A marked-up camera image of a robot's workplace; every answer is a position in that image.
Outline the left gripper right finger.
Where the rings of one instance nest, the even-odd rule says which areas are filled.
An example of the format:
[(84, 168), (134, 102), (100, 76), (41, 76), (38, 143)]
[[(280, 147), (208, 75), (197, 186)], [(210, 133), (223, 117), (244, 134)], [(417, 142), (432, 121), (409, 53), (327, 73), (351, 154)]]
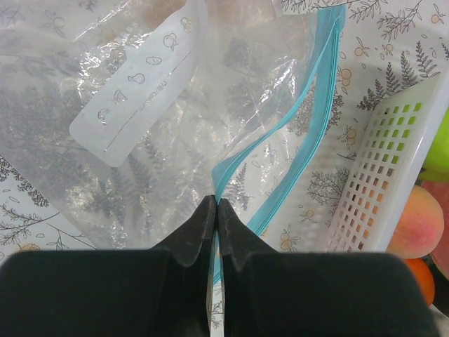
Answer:
[(222, 199), (226, 336), (437, 336), (411, 271), (386, 253), (280, 253)]

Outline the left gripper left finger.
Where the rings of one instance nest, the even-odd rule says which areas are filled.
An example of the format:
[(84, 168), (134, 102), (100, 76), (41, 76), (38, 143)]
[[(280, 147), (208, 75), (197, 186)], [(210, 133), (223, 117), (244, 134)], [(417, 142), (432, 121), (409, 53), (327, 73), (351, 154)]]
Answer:
[(2, 336), (209, 336), (216, 200), (151, 249), (26, 251), (1, 266)]

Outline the peach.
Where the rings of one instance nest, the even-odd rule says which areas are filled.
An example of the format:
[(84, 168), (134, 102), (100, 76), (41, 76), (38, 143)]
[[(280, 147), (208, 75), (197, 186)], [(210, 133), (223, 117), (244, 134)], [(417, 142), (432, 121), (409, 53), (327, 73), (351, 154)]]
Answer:
[(387, 246), (387, 253), (402, 259), (422, 258), (436, 248), (443, 230), (440, 204), (426, 189), (414, 186)]

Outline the clear zip top bag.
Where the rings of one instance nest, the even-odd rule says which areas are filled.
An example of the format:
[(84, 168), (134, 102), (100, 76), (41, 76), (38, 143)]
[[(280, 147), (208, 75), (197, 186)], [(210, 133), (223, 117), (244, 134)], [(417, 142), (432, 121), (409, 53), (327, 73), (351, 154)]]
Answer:
[(345, 16), (2, 1), (1, 244), (149, 248), (210, 194), (262, 234), (330, 125)]

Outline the green apple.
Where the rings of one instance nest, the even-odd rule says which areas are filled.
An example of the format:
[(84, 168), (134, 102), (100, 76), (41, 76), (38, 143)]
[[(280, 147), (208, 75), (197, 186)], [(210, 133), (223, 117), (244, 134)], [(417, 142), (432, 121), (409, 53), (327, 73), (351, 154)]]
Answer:
[(438, 128), (418, 178), (448, 182), (448, 110)]

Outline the watermelon slice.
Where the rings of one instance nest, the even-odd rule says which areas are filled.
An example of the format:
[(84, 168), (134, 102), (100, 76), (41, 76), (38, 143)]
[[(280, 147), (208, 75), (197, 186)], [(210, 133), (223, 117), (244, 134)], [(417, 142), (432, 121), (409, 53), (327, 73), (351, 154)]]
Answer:
[(436, 285), (434, 305), (448, 311), (448, 183), (426, 181), (422, 184), (443, 210), (444, 230), (437, 247), (430, 253), (431, 272)]

